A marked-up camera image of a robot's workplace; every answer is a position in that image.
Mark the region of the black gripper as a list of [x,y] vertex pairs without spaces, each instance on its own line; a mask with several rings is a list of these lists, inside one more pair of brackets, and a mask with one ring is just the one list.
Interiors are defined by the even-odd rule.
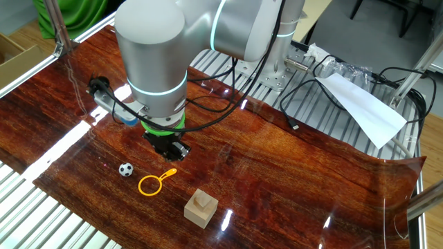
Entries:
[[152,145],[157,154],[162,156],[168,162],[172,161],[170,144],[173,144],[177,149],[179,160],[183,160],[190,152],[190,146],[180,142],[183,137],[183,134],[180,132],[160,136],[146,131],[142,137]]

